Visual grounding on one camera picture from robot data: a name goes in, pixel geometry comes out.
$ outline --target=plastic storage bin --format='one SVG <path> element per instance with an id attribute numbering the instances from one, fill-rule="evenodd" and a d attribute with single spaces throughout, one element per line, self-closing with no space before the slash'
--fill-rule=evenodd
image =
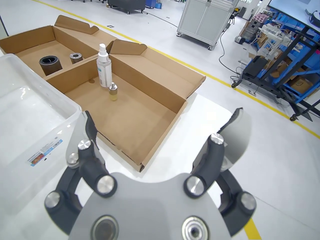
<path id="1" fill-rule="evenodd" d="M 5 213 L 21 210 L 66 165 L 80 113 L 78 104 L 17 56 L 0 57 L 0 208 Z"/>

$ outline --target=caster wheel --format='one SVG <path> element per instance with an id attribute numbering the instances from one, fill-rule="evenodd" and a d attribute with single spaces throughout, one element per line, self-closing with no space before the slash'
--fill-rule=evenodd
<path id="1" fill-rule="evenodd" d="M 297 120 L 296 115 L 294 114 L 293 116 L 290 117 L 290 121 L 294 122 L 295 120 Z"/>

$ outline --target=white spray nozzle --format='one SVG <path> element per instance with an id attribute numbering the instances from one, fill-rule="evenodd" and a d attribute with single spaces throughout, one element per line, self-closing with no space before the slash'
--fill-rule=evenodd
<path id="1" fill-rule="evenodd" d="M 106 45 L 105 44 L 100 44 L 100 49 L 99 49 L 99 53 L 98 53 L 98 59 L 101 62 L 106 62 L 108 59 L 108 53 L 106 50 Z"/>

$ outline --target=barcode sticker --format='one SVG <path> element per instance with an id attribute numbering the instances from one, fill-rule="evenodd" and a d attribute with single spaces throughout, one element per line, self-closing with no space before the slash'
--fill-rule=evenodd
<path id="1" fill-rule="evenodd" d="M 49 144 L 46 144 L 43 148 L 41 148 L 38 152 L 36 152 L 32 157 L 28 159 L 28 164 L 34 167 L 38 164 L 41 159 L 43 159 L 46 155 L 48 155 L 52 150 L 54 150 L 59 144 L 63 142 L 62 139 L 58 141 L 53 141 Z"/>

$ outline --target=yellow floor line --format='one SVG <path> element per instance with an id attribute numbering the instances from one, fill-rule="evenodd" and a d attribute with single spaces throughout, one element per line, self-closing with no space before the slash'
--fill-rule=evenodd
<path id="1" fill-rule="evenodd" d="M 108 30 L 108 31 L 110 31 L 110 32 L 113 32 L 113 33 L 115 33 L 115 34 L 117 34 L 117 35 L 119 35 L 119 36 L 122 36 L 123 38 L 129 39 L 129 40 L 131 40 L 131 41 L 133 41 L 133 42 L 136 42 L 136 43 L 141 44 L 141 42 L 139 42 L 139 41 L 136 40 L 136 39 L 133 39 L 133 38 L 131 38 L 131 37 L 127 36 L 127 35 L 124 35 L 124 34 L 122 34 L 122 33 L 120 33 L 120 32 L 117 32 L 117 31 L 115 31 L 115 30 L 113 30 L 113 29 L 111 29 L 111 28 L 109 28 L 109 27 L 107 27 L 107 26 L 101 25 L 101 24 L 96 23 L 96 22 L 94 22 L 94 21 L 91 21 L 91 20 L 89 20 L 89 19 L 87 19 L 87 18 L 84 18 L 84 17 L 82 17 L 82 16 L 76 15 L 76 14 L 71 13 L 71 12 L 69 12 L 69 11 L 66 11 L 66 10 L 64 10 L 64 9 L 62 9 L 62 8 L 53 6 L 53 5 L 51 5 L 51 4 L 48 4 L 48 3 L 46 3 L 46 2 L 39 1 L 39 0 L 31 0 L 31 1 L 34 1 L 34 2 L 37 2 L 37 3 L 43 4 L 43 5 L 45 5 L 45 6 L 49 6 L 49 7 L 54 8 L 54 9 L 57 9 L 57 10 L 59 10 L 59 11 L 61 11 L 61 12 L 64 12 L 64 13 L 66 13 L 66 14 L 69 14 L 69 15 L 72 15 L 72 16 L 74 16 L 74 17 L 80 18 L 80 19 L 82 19 L 82 20 L 84 20 L 84 21 L 86 21 L 86 22 L 92 23 L 92 24 L 94 24 L 94 25 L 96 25 L 96 26 L 98 26 L 98 27 L 101 27 L 101 28 L 106 29 L 106 30 Z M 223 81 L 223 80 L 221 80 L 221 79 L 218 79 L 218 78 L 212 76 L 212 75 L 209 74 L 209 73 L 206 73 L 206 72 L 204 72 L 204 71 L 202 71 L 202 70 L 200 70 L 200 69 L 198 69 L 198 68 L 196 68 L 196 67 L 194 67 L 194 66 L 192 66 L 192 65 L 190 65 L 190 64 L 188 64 L 188 63 L 185 63 L 185 62 L 183 62 L 183 61 L 181 61 L 181 60 L 179 60 L 179 59 L 177 59 L 177 58 L 175 58 L 175 57 L 172 57 L 172 56 L 170 56 L 170 55 L 168 55 L 168 54 L 166 54 L 166 53 L 163 53 L 163 52 L 161 52 L 161 51 L 159 51 L 159 50 L 157 50 L 157 49 L 155 49 L 155 48 L 152 48 L 152 49 L 154 49 L 155 51 L 157 51 L 157 52 L 165 55 L 166 57 L 168 57 L 168 58 L 170 58 L 170 59 L 172 59 L 172 60 L 174 60 L 174 61 L 179 62 L 180 64 L 183 64 L 183 65 L 187 66 L 188 68 L 190 68 L 190 69 L 192 69 L 192 70 L 194 70 L 194 71 L 197 71 L 197 72 L 199 72 L 199 73 L 201 73 L 201 74 L 203 74 L 203 75 L 205 75 L 205 76 L 207 76 L 207 77 L 209 77 L 209 78 L 211 78 L 211 79 L 213 79 L 213 80 L 215 80 L 215 81 L 218 81 L 219 83 L 221 83 L 221 84 L 223 84 L 223 85 L 225 85 L 225 86 L 227 86 L 227 87 L 231 87 L 229 83 L 227 83 L 227 82 L 225 82 L 225 81 Z M 258 99 L 255 99 L 252 95 L 250 95 L 250 94 L 248 94 L 248 93 L 246 93 L 246 92 L 244 92 L 244 91 L 242 91 L 242 90 L 240 90 L 240 89 L 235 89 L 235 90 L 236 90 L 237 92 L 239 92 L 239 93 L 241 93 L 241 94 L 243 94 L 243 95 L 251 98 L 252 100 L 254 100 L 254 101 L 256 101 L 256 102 L 258 102 L 258 103 L 260 103 L 260 104 L 262 104 L 262 105 L 264 105 L 264 106 L 266 106 L 266 107 L 268 107 L 269 109 L 275 111 L 276 113 L 278 113 L 278 114 L 280 114 L 280 115 L 282 115 L 282 116 L 284 116 L 284 117 L 286 117 L 286 118 L 289 118 L 287 115 L 285 115 L 284 113 L 278 111 L 277 109 L 273 108 L 272 106 L 270 106 L 270 105 L 268 105 L 268 104 L 266 104 L 266 103 L 264 103 L 264 102 L 262 102 L 262 101 L 260 101 L 260 100 L 258 100 Z M 303 126 L 303 125 L 301 125 L 301 124 L 298 124 L 298 125 L 300 125 L 300 127 L 302 127 L 303 129 L 307 130 L 309 133 L 313 134 L 314 136 L 316 136 L 317 138 L 320 139 L 320 136 L 319 136 L 319 135 L 317 135 L 316 133 L 314 133 L 313 131 L 311 131 L 311 130 L 308 129 L 307 127 L 305 127 L 305 126 Z M 256 226 L 255 226 L 255 223 L 254 223 L 254 221 L 253 221 L 252 219 L 250 219 L 249 222 L 246 224 L 246 226 L 244 227 L 244 230 L 245 230 L 245 232 L 246 232 L 247 237 L 248 237 L 249 240 L 261 240 L 260 234 L 259 234 L 259 232 L 258 232 L 258 230 L 257 230 L 257 228 L 256 228 Z"/>
<path id="2" fill-rule="evenodd" d="M 250 219 L 249 222 L 245 225 L 244 231 L 247 234 L 249 240 L 261 240 L 261 236 L 252 219 Z"/>

